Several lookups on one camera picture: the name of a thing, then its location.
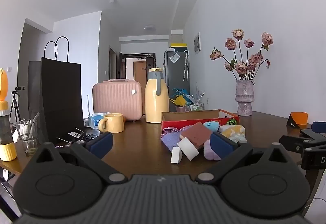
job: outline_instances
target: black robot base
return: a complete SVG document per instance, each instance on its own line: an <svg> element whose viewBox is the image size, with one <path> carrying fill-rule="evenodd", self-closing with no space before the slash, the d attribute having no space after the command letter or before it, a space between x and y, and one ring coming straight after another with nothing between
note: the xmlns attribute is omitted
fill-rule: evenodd
<svg viewBox="0 0 326 224"><path fill-rule="evenodd" d="M16 224L309 223L310 188L279 143L243 144L192 181L123 174L79 144L43 144L14 187Z"/></svg>

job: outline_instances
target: red cardboard box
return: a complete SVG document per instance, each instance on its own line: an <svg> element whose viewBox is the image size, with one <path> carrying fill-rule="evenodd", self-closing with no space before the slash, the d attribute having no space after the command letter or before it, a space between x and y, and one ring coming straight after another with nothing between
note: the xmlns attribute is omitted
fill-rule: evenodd
<svg viewBox="0 0 326 224"><path fill-rule="evenodd" d="M230 119L235 119L239 124L239 116L222 109L189 112L162 112L162 130L167 127L181 129L187 125L194 125L197 122L206 123L217 121L220 125L225 125Z"/></svg>

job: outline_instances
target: blue plush toy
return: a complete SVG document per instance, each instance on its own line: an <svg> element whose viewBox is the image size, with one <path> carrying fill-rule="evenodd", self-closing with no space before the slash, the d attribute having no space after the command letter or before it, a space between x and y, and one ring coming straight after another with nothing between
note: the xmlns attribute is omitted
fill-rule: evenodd
<svg viewBox="0 0 326 224"><path fill-rule="evenodd" d="M206 122L203 125L205 127L207 127L212 132L217 132L218 129L219 129L219 127L220 127L220 123L219 122L216 122L216 121Z"/></svg>

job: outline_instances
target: vase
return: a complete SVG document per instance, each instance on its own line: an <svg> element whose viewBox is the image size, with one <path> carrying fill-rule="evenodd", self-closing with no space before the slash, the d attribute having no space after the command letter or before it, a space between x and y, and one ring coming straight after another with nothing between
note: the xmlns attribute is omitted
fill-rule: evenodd
<svg viewBox="0 0 326 224"><path fill-rule="evenodd" d="M235 100L238 102L237 115L252 115L251 103L254 101L254 84L252 80L237 80Z"/></svg>

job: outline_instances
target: yellow mug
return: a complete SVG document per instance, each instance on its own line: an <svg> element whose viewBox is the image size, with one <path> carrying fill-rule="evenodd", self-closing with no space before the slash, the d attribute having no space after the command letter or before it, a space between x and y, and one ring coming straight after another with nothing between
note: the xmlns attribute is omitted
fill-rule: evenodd
<svg viewBox="0 0 326 224"><path fill-rule="evenodd" d="M98 122L98 129L101 132L119 133L124 131L123 114L106 114Z"/></svg>

